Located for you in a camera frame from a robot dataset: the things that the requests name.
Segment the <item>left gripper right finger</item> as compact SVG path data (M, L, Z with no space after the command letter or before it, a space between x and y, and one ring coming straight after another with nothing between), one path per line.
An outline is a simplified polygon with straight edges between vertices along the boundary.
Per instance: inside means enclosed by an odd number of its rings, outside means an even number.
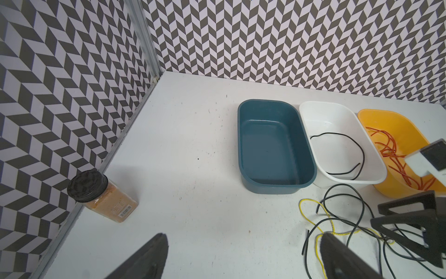
M322 236L320 250L328 279L383 278L332 234Z

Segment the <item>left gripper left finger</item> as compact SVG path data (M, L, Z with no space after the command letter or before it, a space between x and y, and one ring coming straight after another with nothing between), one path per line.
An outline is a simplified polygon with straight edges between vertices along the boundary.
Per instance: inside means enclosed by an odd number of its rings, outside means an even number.
M106 278L161 279L167 256L167 236L158 233Z

